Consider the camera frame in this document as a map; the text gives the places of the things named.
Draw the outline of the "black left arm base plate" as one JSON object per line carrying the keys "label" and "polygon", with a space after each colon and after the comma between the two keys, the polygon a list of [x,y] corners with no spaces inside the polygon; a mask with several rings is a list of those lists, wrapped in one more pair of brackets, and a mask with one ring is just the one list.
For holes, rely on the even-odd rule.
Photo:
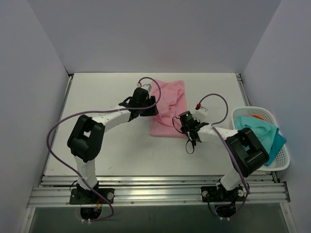
{"label": "black left arm base plate", "polygon": [[[114,191],[113,188],[97,188],[95,189],[101,196],[103,196],[109,203],[114,202]],[[97,204],[100,197],[91,190],[84,190],[82,188],[74,188],[71,190],[69,204]]]}

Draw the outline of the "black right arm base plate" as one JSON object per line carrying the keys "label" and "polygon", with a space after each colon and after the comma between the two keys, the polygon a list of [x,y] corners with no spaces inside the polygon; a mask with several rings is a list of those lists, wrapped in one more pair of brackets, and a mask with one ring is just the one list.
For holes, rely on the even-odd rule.
{"label": "black right arm base plate", "polygon": [[226,191],[220,186],[202,186],[201,197],[203,202],[236,202],[244,200],[244,191],[241,186]]}

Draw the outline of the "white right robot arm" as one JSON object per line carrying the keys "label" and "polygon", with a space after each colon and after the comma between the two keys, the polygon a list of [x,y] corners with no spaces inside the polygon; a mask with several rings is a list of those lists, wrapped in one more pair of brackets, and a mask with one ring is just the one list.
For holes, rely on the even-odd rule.
{"label": "white right robot arm", "polygon": [[220,179],[216,187],[216,196],[221,200],[227,200],[240,184],[249,190],[245,179],[268,162],[269,154],[250,128],[219,128],[204,122],[205,116],[199,111],[195,114],[191,114],[190,111],[181,113],[181,132],[189,138],[193,146],[196,146],[196,143],[212,143],[225,147],[233,168]]}

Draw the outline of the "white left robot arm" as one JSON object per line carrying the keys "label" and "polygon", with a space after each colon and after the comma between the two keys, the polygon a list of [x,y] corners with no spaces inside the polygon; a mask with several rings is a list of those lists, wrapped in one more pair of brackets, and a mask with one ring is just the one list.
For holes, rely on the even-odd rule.
{"label": "white left robot arm", "polygon": [[98,180],[95,175],[95,158],[99,154],[104,133],[112,128],[137,117],[150,117],[158,114],[157,107],[146,109],[156,102],[151,96],[151,85],[144,84],[134,90],[131,97],[119,103],[112,113],[95,116],[81,115],[69,136],[67,146],[74,156],[77,171],[82,178],[78,179],[77,189],[86,203],[94,203],[98,197]]}

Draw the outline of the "pink t shirt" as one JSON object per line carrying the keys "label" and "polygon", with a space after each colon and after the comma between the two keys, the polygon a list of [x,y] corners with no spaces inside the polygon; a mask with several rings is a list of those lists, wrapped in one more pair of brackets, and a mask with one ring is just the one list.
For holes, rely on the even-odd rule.
{"label": "pink t shirt", "polygon": [[156,104],[158,114],[151,117],[150,136],[185,138],[176,129],[181,128],[177,117],[187,111],[185,85],[183,81],[152,83],[151,95],[159,102]]}

